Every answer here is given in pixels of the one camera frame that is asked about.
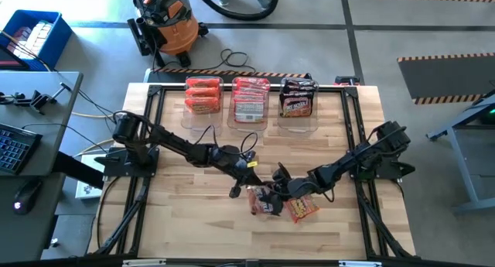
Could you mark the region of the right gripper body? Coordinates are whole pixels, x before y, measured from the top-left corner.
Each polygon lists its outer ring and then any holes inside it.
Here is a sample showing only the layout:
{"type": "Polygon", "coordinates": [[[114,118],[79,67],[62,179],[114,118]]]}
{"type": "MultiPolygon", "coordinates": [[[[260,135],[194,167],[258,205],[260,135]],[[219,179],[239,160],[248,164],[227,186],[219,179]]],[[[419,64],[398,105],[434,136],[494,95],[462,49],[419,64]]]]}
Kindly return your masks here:
{"type": "Polygon", "coordinates": [[[295,178],[288,182],[288,193],[291,197],[300,198],[306,194],[320,193],[321,183],[317,176],[295,178]]]}

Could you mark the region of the white red boxes stack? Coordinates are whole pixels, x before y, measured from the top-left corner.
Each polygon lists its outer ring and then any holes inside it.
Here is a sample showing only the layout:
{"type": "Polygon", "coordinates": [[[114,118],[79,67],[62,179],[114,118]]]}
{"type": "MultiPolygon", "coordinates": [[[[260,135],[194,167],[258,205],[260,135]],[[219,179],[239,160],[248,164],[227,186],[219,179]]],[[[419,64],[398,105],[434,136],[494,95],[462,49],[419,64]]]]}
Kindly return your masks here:
{"type": "Polygon", "coordinates": [[[10,38],[13,39],[7,49],[20,59],[34,60],[39,55],[41,48],[53,28],[53,24],[47,21],[39,21],[34,27],[23,26],[10,38]]]}

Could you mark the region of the black backlit keyboard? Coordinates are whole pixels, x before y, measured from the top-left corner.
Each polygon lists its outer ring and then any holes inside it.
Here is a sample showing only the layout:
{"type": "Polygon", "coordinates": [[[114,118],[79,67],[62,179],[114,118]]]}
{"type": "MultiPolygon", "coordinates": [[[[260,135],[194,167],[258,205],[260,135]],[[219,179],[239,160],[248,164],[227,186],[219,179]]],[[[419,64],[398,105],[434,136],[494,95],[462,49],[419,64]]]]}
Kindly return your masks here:
{"type": "Polygon", "coordinates": [[[43,136],[0,123],[0,173],[19,175],[43,136]]]}

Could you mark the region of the dark flat case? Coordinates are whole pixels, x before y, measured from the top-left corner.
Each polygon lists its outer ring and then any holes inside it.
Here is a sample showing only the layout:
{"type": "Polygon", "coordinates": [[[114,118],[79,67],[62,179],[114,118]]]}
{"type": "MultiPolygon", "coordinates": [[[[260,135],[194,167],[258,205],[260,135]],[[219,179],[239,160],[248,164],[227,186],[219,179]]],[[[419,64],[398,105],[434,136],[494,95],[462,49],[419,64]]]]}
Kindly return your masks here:
{"type": "Polygon", "coordinates": [[[7,48],[0,46],[0,70],[28,70],[29,66],[7,48]]]}

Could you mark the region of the clear plastic bin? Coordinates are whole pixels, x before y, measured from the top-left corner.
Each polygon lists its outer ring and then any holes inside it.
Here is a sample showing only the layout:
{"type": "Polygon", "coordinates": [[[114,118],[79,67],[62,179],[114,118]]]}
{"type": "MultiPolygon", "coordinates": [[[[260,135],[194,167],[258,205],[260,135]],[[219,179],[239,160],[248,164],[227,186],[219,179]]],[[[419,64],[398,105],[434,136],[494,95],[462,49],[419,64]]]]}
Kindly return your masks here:
{"type": "Polygon", "coordinates": [[[314,93],[314,95],[307,96],[312,98],[312,114],[309,117],[300,117],[300,118],[284,118],[281,116],[280,112],[282,111],[282,99],[286,98],[281,96],[282,88],[284,86],[286,85],[284,85],[283,81],[281,81],[280,90],[278,94],[278,126],[289,132],[294,132],[294,133],[308,133],[317,130],[319,84],[316,82],[316,86],[314,86],[316,88],[316,92],[314,93]]]}
{"type": "MultiPolygon", "coordinates": [[[[189,98],[186,96],[187,87],[185,83],[185,91],[184,91],[184,101],[189,98]]],[[[203,114],[203,115],[195,115],[188,111],[183,101],[184,109],[183,109],[183,118],[181,121],[181,126],[187,128],[189,130],[199,132],[208,128],[209,126],[213,126],[214,128],[220,128],[223,122],[223,109],[224,109],[224,81],[220,78],[220,86],[218,87],[220,91],[220,110],[217,113],[212,114],[203,114]]]]}
{"type": "Polygon", "coordinates": [[[243,131],[243,132],[258,132],[258,131],[263,131],[266,129],[266,126],[268,124],[268,110],[269,110],[269,97],[270,97],[270,89],[267,93],[267,97],[263,99],[265,101],[265,120],[260,123],[240,123],[236,122],[234,120],[234,96],[233,93],[236,91],[235,86],[237,84],[234,84],[232,81],[232,89],[231,89],[231,94],[230,94],[230,104],[229,104],[229,113],[228,113],[228,119],[227,119],[227,125],[230,128],[237,129],[238,131],[243,131]]]}

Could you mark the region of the black desk clamp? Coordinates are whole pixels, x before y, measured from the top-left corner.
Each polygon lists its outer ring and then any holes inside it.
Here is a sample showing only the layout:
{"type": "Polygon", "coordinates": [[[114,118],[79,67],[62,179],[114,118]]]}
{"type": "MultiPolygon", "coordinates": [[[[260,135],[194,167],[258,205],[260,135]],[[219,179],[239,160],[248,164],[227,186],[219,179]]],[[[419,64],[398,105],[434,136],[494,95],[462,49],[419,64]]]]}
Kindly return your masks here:
{"type": "Polygon", "coordinates": [[[45,115],[42,112],[42,108],[47,104],[56,104],[57,97],[64,91],[72,92],[72,89],[65,83],[60,83],[60,88],[54,94],[41,94],[39,91],[34,90],[33,95],[27,98],[23,93],[15,92],[14,94],[4,94],[0,91],[0,105],[14,105],[16,107],[31,108],[41,115],[45,115]]]}

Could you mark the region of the silver metal bracket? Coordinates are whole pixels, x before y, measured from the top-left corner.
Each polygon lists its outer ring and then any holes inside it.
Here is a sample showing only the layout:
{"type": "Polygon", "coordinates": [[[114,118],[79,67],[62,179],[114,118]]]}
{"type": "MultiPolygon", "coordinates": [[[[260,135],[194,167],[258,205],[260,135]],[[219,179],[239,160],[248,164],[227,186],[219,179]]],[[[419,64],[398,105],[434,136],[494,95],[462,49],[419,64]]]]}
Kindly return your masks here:
{"type": "Polygon", "coordinates": [[[166,260],[160,258],[129,259],[122,262],[121,267],[164,267],[166,260]]]}
{"type": "Polygon", "coordinates": [[[340,260],[339,267],[383,267],[381,262],[340,260]]]}

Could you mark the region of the orange shop vacuum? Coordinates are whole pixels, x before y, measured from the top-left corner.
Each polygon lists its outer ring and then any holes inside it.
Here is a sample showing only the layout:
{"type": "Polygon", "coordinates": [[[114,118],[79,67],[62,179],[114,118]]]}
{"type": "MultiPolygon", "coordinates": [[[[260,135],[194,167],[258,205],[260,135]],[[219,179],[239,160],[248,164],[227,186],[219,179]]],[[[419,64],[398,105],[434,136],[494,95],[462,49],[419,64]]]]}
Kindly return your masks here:
{"type": "Polygon", "coordinates": [[[167,65],[162,55],[174,56],[175,63],[189,67],[189,51],[209,30],[193,15],[189,0],[132,0],[138,17],[127,24],[142,56],[153,56],[153,64],[167,65]]]}

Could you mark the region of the grey metal cart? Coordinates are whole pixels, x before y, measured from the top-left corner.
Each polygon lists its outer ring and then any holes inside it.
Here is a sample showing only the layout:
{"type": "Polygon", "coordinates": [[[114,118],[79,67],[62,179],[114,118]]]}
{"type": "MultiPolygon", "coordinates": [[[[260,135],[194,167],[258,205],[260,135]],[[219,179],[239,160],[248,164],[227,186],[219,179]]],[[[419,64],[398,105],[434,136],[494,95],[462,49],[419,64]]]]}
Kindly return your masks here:
{"type": "Polygon", "coordinates": [[[493,103],[495,90],[474,101],[452,121],[426,134],[432,142],[447,136],[456,157],[469,202],[454,207],[455,214],[495,208],[495,196],[482,195],[484,185],[495,187],[495,125],[476,122],[493,103]]]}

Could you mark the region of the white printed box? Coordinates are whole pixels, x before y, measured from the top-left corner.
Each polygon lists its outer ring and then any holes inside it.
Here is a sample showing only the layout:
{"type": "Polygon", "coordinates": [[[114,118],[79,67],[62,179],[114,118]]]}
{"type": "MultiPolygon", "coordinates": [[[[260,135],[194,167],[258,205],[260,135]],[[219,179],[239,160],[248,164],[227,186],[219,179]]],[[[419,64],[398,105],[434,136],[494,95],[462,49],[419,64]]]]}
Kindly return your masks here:
{"type": "MultiPolygon", "coordinates": [[[[98,157],[103,157],[103,155],[102,154],[82,155],[81,162],[95,170],[104,172],[104,166],[95,160],[98,157]]],[[[75,193],[76,199],[83,200],[83,199],[100,198],[101,194],[102,194],[101,189],[90,186],[88,183],[77,181],[77,188],[75,193]]]]}

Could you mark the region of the green-lit black device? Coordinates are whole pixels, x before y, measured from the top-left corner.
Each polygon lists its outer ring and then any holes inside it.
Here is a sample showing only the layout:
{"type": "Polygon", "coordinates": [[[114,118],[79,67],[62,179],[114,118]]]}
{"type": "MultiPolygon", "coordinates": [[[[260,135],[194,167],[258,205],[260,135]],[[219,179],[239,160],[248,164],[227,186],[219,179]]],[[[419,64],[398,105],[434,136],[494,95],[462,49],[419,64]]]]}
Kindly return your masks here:
{"type": "Polygon", "coordinates": [[[495,125],[495,103],[483,111],[479,116],[479,122],[481,125],[495,125]]]}

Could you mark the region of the black fire noodle pack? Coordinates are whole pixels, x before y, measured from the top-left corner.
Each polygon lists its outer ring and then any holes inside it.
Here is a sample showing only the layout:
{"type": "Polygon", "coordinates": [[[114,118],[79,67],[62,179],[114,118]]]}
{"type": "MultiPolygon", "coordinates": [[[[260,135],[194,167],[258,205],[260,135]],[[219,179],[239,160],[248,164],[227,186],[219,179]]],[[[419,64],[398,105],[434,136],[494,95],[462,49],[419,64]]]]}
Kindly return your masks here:
{"type": "Polygon", "coordinates": [[[281,96],[307,97],[313,96],[315,92],[316,88],[314,86],[286,85],[282,88],[281,96]]]}
{"type": "Polygon", "coordinates": [[[270,192],[274,191],[266,186],[249,186],[247,188],[247,197],[249,200],[251,214],[270,214],[275,216],[280,215],[270,213],[269,205],[266,203],[267,196],[270,192]]]}
{"type": "Polygon", "coordinates": [[[309,117],[312,114],[312,98],[307,96],[283,98],[280,114],[284,118],[309,117]]]}
{"type": "Polygon", "coordinates": [[[304,78],[284,78],[284,85],[287,86],[297,86],[297,87],[314,87],[316,86],[316,82],[310,79],[304,78]]]}

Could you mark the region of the grey desk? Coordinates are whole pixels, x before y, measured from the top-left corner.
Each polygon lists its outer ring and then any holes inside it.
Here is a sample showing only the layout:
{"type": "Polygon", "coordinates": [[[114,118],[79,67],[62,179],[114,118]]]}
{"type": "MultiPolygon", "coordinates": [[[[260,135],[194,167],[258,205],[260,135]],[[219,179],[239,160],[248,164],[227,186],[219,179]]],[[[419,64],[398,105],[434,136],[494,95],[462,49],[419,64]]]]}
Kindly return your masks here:
{"type": "Polygon", "coordinates": [[[65,175],[53,165],[83,79],[80,72],[0,72],[0,91],[32,96],[34,91],[56,95],[55,104],[32,108],[0,105],[0,124],[24,128],[42,136],[39,147],[18,175],[0,170],[0,263],[35,261],[50,239],[52,222],[65,175]],[[43,184],[28,214],[14,212],[15,194],[27,180],[43,184]]]}

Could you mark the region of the black computer mouse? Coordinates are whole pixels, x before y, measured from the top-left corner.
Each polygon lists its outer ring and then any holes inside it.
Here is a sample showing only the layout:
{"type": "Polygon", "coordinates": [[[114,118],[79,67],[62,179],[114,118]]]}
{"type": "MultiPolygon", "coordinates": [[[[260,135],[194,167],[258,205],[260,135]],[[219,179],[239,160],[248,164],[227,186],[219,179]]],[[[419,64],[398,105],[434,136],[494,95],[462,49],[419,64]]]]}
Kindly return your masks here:
{"type": "Polygon", "coordinates": [[[34,208],[42,185],[43,182],[40,178],[28,180],[21,185],[13,201],[13,210],[16,214],[28,214],[34,208]]]}

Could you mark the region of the blue plastic crate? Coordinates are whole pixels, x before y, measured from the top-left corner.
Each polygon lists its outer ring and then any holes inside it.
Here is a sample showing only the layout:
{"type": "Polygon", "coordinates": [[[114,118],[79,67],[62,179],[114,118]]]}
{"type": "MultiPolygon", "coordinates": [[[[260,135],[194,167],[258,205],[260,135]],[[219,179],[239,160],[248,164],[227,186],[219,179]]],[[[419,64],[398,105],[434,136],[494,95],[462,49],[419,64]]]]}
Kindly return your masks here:
{"type": "MultiPolygon", "coordinates": [[[[7,22],[3,30],[13,35],[19,28],[27,26],[34,27],[39,21],[47,21],[53,24],[53,28],[49,32],[46,42],[41,48],[38,57],[46,63],[52,70],[59,60],[69,38],[73,34],[72,29],[63,19],[60,12],[33,11],[33,10],[16,10],[7,22]]],[[[9,38],[0,35],[0,46],[7,47],[10,43],[9,38]]],[[[21,59],[28,64],[27,71],[46,71],[45,66],[41,61],[21,59]]]]}

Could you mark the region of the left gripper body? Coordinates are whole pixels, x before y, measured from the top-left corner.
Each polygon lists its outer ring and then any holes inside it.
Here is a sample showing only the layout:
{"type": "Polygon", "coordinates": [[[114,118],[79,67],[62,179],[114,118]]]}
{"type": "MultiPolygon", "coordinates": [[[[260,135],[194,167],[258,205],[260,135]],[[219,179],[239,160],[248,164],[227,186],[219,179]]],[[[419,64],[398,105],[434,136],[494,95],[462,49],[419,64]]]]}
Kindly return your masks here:
{"type": "Polygon", "coordinates": [[[255,151],[241,152],[233,145],[213,147],[210,150],[211,166],[233,178],[256,178],[254,167],[248,163],[254,162],[255,151]]]}

